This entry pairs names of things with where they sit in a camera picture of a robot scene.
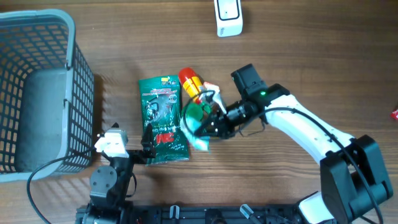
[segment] red object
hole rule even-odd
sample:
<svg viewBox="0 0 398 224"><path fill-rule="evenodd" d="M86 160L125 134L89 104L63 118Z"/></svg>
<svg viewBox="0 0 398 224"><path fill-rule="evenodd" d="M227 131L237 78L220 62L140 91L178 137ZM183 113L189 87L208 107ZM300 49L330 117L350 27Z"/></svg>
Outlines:
<svg viewBox="0 0 398 224"><path fill-rule="evenodd" d="M391 118L398 120L398 109L391 113Z"/></svg>
<svg viewBox="0 0 398 224"><path fill-rule="evenodd" d="M173 142L174 133L165 133L156 135L156 144Z"/></svg>
<svg viewBox="0 0 398 224"><path fill-rule="evenodd" d="M195 73L195 71L193 71L192 68L181 69L180 73L178 73L178 79L180 80L183 89L188 93L189 97L191 98L197 96L201 91L204 90L200 78ZM194 99L194 102L200 104L201 100L196 97Z"/></svg>

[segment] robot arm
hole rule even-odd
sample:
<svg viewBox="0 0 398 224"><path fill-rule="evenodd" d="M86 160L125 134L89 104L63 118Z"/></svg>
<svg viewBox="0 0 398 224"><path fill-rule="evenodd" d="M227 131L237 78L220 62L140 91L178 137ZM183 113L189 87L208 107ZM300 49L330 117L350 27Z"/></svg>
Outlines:
<svg viewBox="0 0 398 224"><path fill-rule="evenodd" d="M352 135L343 133L322 121L316 115L304 108L296 100L294 95L282 95L272 100L271 104L265 107L265 110L278 107L295 108L311 116L330 133L334 134L344 147L350 145L350 139L354 138ZM320 161L326 157L327 152L337 152L340 150L340 147L334 141L332 141L317 125L300 114L289 111L270 111L266 113L266 118L270 125L283 131L295 142L297 142L297 144L299 144L303 149L305 149L313 157L317 164L319 164Z"/></svg>
<svg viewBox="0 0 398 224"><path fill-rule="evenodd" d="M330 126L305 109L286 88L279 84L267 87L251 64L231 76L242 100L212 118L216 134L231 138L236 127L260 118L302 146L321 171L322 192L299 205L308 222L320 223L334 217L338 223L351 223L392 197L391 181L373 139L356 139ZM350 165L355 172L348 170Z"/></svg>
<svg viewBox="0 0 398 224"><path fill-rule="evenodd" d="M132 169L135 164L146 164L147 158L156 155L152 125L146 127L141 140L142 150L127 151L126 131L119 129L115 123L103 135L99 135L95 144L108 161L108 166L99 166L90 177L90 202L79 208L76 213L76 224L127 224L135 223L132 218L133 204L126 201L131 177L137 187L136 176Z"/></svg>

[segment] white device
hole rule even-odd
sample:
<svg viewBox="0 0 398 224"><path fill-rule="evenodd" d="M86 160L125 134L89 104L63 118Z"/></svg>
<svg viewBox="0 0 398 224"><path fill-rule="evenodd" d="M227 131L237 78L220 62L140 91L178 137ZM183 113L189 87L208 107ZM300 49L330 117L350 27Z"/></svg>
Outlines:
<svg viewBox="0 0 398 224"><path fill-rule="evenodd" d="M241 0L214 0L217 35L230 37L239 35L243 29Z"/></svg>

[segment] basket handle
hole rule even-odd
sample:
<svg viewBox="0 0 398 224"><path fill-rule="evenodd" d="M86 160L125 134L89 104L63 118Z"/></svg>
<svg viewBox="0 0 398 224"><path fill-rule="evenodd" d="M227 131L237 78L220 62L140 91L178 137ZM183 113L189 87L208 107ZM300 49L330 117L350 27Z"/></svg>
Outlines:
<svg viewBox="0 0 398 224"><path fill-rule="evenodd" d="M30 19L31 17L46 17L53 16L62 20L68 26L68 47L67 47L67 62L66 69L73 67L73 49L75 48L76 26L72 17L60 9L44 9L39 11L16 11L0 13L0 21L19 21L23 19Z"/></svg>

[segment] wire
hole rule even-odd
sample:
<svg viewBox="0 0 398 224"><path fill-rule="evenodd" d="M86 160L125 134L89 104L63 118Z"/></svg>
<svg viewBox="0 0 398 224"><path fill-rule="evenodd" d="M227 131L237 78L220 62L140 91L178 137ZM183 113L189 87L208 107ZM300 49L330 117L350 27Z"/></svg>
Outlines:
<svg viewBox="0 0 398 224"><path fill-rule="evenodd" d="M201 93L197 94L197 96L194 96L193 98L200 96L204 92L201 92ZM188 108L188 105L192 102L193 98L190 98L190 100L188 101L187 105L185 106L185 111L183 111L183 122L184 122L184 125L186 126L188 132L190 132L190 134L192 134L193 136L195 136L197 138L197 136L194 135L192 130L190 130L188 128L187 122L186 122L186 119L185 119L186 110ZM304 116L305 118L309 119L315 125L317 125L332 141L334 141L337 144L337 146L341 149L341 151L343 151L343 153L346 155L346 157L348 158L348 160L351 163L351 165L355 168L355 171L358 173L359 178L361 179L363 185L365 186L365 189L366 189L366 191L367 191L367 193L369 195L369 198L371 199L371 203L372 203L372 205L373 205L373 207L374 207L374 209L376 211L377 218L379 219L379 224L383 224L384 223L383 222L383 217L382 217L379 205L377 204L376 199L374 198L373 192L371 191L370 186L369 186L368 182L365 179L365 176L363 175L362 171L359 169L358 165L356 164L356 162L354 161L352 156L347 152L347 150L342 145L342 143L339 140L337 140L337 138L335 137L334 134L330 133L322 124L320 124L317 120L315 120L314 118L312 118L308 114L306 114L306 113L304 113L302 111L299 111L299 110L297 110L295 108L288 108L288 107L276 107L276 108L266 109L263 112L253 116L246 123L244 123L242 127L239 127L238 130L236 130L235 132L231 133L229 136L234 136L237 133L241 133L242 130L244 130L247 126L249 126L249 124L251 124L255 119L258 119L260 116L265 115L266 113L271 112L271 111L290 111L292 113L300 114L300 115ZM373 221L371 221L368 218L365 218L365 217L361 217L361 218L363 220L369 222L369 223L374 223Z"/></svg>
<svg viewBox="0 0 398 224"><path fill-rule="evenodd" d="M87 152L91 152L91 151L95 151L95 148L88 149L88 150L85 150L85 151L83 151L83 152L74 151L74 152L73 152L73 153L74 153L73 155L61 157L61 158L58 158L58 159L54 159L54 160L52 160L52 161L50 161L50 162L47 162L47 163L41 165L40 167L36 168L36 170L33 171L32 174L31 174L31 175L29 176L29 178L27 179L26 191L27 191L27 197L28 197L28 199L29 199L29 202L30 202L30 204L32 205L32 207L33 207L33 209L35 210L35 212L37 213L37 215L38 215L46 224L51 224L51 223L50 223L50 222L43 216L43 214L39 211L39 209L37 208L35 202L33 201L32 193L30 192L30 182L32 181L33 176L34 176L36 173L38 173L38 171L42 170L43 168L45 168L45 167L47 167L47 166L49 166L49 165L51 165L51 164L53 164L53 163L56 163L56 162L59 162L59 161L64 161L64 160L67 160L67 159L71 159L71 158L74 158L74 157L76 157L76 156L84 156L84 154L86 154Z"/></svg>
<svg viewBox="0 0 398 224"><path fill-rule="evenodd" d="M242 131L245 127L247 127L252 121L254 121L256 118L260 117L261 115L264 115L268 112L271 111L291 111L292 113L298 113L302 116L304 116L305 118L309 119L311 122L313 122L315 125L317 125L331 140L333 140L338 147L340 147L340 149L343 151L343 153L346 155L346 157L348 158L349 162L351 163L351 165L353 165L353 167L355 168L355 170L357 171L359 178L361 179L363 185L365 186L365 189L369 195L369 198L371 199L372 205L376 211L377 217L379 219L379 223L383 224L383 217L379 208L379 205L376 202L376 199L374 198L373 192L371 191L371 188L368 184L368 182L365 179L365 176L363 175L362 171L359 169L358 165L356 164L356 162L354 161L354 159L352 158L352 156L348 153L348 151L346 150L346 148L342 145L341 142L339 142L339 140L337 140L336 136L332 133L330 133L325 127L322 126L322 124L320 124L317 120L315 120L314 118L312 118L311 116L309 116L308 114L299 111L295 108L288 108L288 107L276 107L276 108L270 108L267 110L264 110L262 113L257 114L256 116L253 116L253 118L251 118L244 126L243 128L240 130ZM371 220L369 220L368 218L365 217L361 217L363 220L369 222Z"/></svg>

